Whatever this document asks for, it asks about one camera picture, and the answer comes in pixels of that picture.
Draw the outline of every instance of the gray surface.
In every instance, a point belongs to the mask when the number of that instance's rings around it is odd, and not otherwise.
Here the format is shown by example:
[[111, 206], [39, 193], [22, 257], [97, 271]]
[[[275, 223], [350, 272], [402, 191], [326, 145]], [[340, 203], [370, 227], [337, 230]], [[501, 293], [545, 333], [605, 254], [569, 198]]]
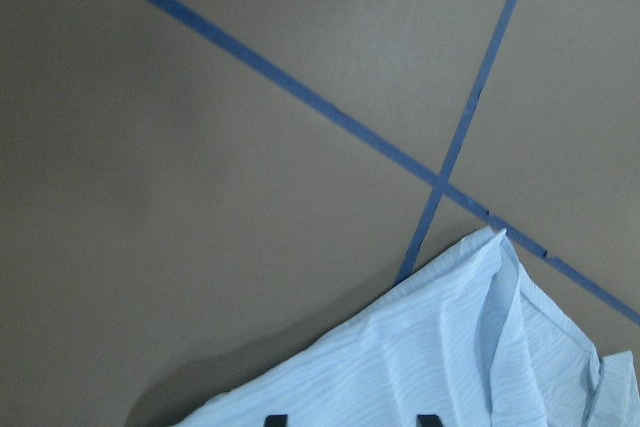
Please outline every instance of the gray surface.
[[[503, 2], [183, 1], [436, 171]], [[174, 422], [391, 285], [426, 185], [142, 0], [0, 9], [2, 425]], [[454, 172], [636, 308], [638, 20], [522, 0]], [[420, 262], [480, 225], [444, 201]]]

